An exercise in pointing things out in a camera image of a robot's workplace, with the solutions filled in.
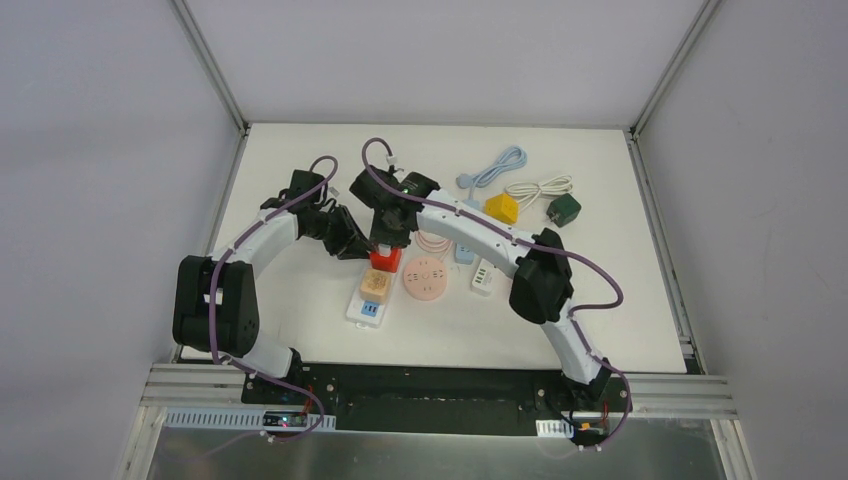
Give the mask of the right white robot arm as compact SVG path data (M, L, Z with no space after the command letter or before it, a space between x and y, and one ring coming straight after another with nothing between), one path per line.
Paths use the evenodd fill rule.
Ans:
M540 326L569 386L569 400L583 410L607 397L611 369L595 353L573 318L573 255L558 233L531 234L489 219L417 172L398 181L387 171L365 168L351 193L372 210L370 236L376 244L404 248L424 231L469 247L511 281L510 308Z

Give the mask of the small white power strip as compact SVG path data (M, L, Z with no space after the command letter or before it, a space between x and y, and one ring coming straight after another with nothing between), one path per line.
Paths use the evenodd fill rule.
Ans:
M497 268L488 260L481 258L472 275L470 289L473 293L489 297L494 290L494 274Z

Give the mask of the red cube plug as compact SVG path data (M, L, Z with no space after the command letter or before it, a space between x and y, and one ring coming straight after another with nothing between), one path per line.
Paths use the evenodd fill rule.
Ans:
M373 269L394 274L399 269L402 255L402 248L378 245L376 250L369 254L369 259Z

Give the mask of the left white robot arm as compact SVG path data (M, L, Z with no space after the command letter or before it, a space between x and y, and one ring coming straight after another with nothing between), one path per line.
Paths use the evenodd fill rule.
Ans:
M305 378L291 368L296 350L260 329L257 277L302 237L322 242L340 260L366 259L375 249L349 210L329 199L327 183L316 172L294 171L288 188L263 202L230 245L211 256L189 255L178 267L175 342L269 376L267 391L286 405L303 396Z

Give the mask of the dark green cube plug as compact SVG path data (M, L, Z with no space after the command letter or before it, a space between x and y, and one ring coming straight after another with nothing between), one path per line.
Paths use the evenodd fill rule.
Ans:
M557 227L573 222L580 214L582 205L571 194L563 194L549 202L546 215Z

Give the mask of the long white power strip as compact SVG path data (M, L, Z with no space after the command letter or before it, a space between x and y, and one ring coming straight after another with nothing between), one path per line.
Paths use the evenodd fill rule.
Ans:
M389 257L378 267L369 262L360 272L345 310L345 319L359 329L379 329L397 285L400 259Z

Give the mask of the yellow cube plug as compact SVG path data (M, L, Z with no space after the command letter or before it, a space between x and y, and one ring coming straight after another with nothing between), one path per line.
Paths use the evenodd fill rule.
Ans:
M484 202L483 212L502 223L513 225L518 220L520 206L509 194L500 193Z

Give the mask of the beige cube plug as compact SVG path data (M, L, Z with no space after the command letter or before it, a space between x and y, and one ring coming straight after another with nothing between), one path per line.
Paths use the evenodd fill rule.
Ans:
M392 289L392 274L368 268L359 285L359 294L363 301L384 305L388 302Z

